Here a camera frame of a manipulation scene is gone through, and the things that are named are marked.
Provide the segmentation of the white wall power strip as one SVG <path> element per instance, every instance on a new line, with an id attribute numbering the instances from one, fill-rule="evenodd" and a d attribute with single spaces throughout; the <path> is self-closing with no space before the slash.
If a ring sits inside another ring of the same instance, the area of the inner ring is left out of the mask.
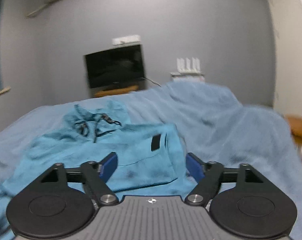
<path id="1" fill-rule="evenodd" d="M 140 35 L 130 35 L 130 36 L 118 37 L 112 39 L 113 46 L 121 46 L 121 45 L 140 43 L 140 42 L 141 42 Z"/>

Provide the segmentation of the black monitor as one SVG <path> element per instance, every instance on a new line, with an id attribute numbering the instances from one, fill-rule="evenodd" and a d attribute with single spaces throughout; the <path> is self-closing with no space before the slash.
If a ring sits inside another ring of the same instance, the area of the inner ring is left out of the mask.
<path id="1" fill-rule="evenodd" d="M 84 60 L 90 89 L 145 77 L 143 50 L 140 44 L 87 54 Z"/>

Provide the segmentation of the wooden monitor desk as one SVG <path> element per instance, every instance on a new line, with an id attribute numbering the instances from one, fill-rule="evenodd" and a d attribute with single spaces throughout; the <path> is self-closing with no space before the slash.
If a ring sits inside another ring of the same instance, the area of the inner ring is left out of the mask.
<path id="1" fill-rule="evenodd" d="M 139 90 L 138 85 L 132 85 L 125 88 L 117 88 L 117 89 L 109 89 L 109 90 L 101 90 L 94 94 L 94 98 L 102 98 L 105 96 L 113 96 L 113 95 L 122 95 L 128 94 L 130 92 L 135 92 Z"/>

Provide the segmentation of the white door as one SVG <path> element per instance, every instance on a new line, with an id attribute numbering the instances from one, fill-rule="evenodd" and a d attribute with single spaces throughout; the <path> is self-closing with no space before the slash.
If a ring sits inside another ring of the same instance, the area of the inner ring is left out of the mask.
<path id="1" fill-rule="evenodd" d="M 302 0 L 267 0 L 275 48 L 273 108 L 302 117 Z"/>

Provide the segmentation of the white wifi router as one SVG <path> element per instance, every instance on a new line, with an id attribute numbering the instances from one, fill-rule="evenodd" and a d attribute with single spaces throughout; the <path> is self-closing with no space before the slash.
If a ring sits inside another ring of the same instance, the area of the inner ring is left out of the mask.
<path id="1" fill-rule="evenodd" d="M 177 58 L 177 72 L 170 73 L 172 81 L 204 82 L 205 75 L 201 71 L 200 60 L 196 57 Z"/>

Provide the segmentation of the light blue bed blanket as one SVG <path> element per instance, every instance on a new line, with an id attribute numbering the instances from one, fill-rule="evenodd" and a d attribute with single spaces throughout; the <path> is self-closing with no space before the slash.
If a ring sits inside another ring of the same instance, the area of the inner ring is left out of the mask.
<path id="1" fill-rule="evenodd" d="M 54 130 L 62 126 L 64 115 L 73 106 L 93 110 L 110 101 L 122 103 L 134 124 L 173 123 L 185 155 L 192 152 L 204 161 L 227 167 L 251 164 L 295 202 L 298 217 L 291 237 L 302 239 L 302 159 L 281 115 L 267 107 L 241 104 L 226 87 L 170 82 L 126 95 L 43 106 L 24 116 L 49 118 L 53 123 L 48 128 Z"/>

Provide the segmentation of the teal zip jacket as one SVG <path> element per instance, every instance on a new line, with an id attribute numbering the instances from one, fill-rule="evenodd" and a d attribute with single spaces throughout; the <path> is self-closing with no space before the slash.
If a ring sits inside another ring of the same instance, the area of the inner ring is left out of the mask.
<path id="1" fill-rule="evenodd" d="M 53 121 L 31 114 L 0 133 L 0 239 L 12 239 L 6 219 L 9 201 L 55 163 L 79 167 L 118 156 L 118 167 L 108 187 L 125 194 L 179 195 L 194 187 L 185 167 L 185 154 L 171 122 L 132 123 L 126 107 L 110 101 L 88 110 L 75 105 L 60 128 Z"/>

